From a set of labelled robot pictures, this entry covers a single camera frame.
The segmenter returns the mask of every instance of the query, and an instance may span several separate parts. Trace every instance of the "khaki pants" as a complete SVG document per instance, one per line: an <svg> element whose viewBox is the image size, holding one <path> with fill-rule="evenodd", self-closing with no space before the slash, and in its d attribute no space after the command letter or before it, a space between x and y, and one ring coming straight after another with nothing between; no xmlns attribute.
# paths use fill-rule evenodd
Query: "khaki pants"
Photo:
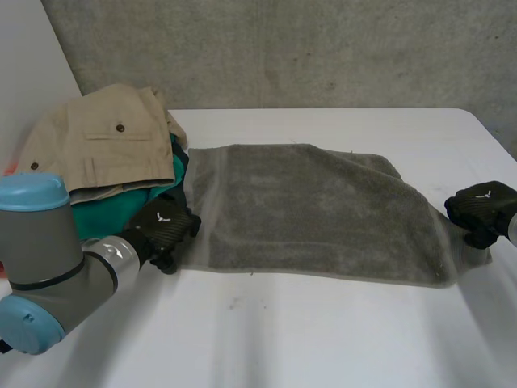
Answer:
<svg viewBox="0 0 517 388"><path fill-rule="evenodd" d="M16 172L62 176L73 204L169 185L175 179L170 133L187 147L158 91L111 85L44 115Z"/></svg>

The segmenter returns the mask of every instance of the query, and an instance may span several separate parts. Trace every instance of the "table surface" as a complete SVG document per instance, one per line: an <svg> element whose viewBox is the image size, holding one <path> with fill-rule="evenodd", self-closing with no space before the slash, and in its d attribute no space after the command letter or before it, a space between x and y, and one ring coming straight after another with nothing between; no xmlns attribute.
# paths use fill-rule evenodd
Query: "table surface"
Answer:
<svg viewBox="0 0 517 388"><path fill-rule="evenodd" d="M517 163L457 109L172 111L192 148L310 143L384 155L437 209ZM510 387L517 250L428 289L286 274L163 276L145 266L63 343L0 358L10 387ZM0 293L9 292L0 281Z"/></svg>

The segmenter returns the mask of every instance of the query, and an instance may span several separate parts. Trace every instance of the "towel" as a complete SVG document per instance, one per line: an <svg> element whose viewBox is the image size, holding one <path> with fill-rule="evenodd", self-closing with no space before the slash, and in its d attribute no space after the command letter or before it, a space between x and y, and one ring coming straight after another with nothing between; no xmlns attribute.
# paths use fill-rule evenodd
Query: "towel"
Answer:
<svg viewBox="0 0 517 388"><path fill-rule="evenodd" d="M184 268L444 287L491 261L382 156L296 144L190 157L185 192L203 226Z"/></svg>

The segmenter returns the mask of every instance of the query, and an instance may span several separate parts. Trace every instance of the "pile of clothes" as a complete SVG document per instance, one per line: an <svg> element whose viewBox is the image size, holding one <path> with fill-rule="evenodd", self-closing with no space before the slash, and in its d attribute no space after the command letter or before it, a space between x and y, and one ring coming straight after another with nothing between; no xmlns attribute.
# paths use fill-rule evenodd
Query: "pile of clothes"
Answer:
<svg viewBox="0 0 517 388"><path fill-rule="evenodd" d="M60 175L79 238L102 238L183 184L186 148L187 136L159 91L116 84L41 117L6 174Z"/></svg>

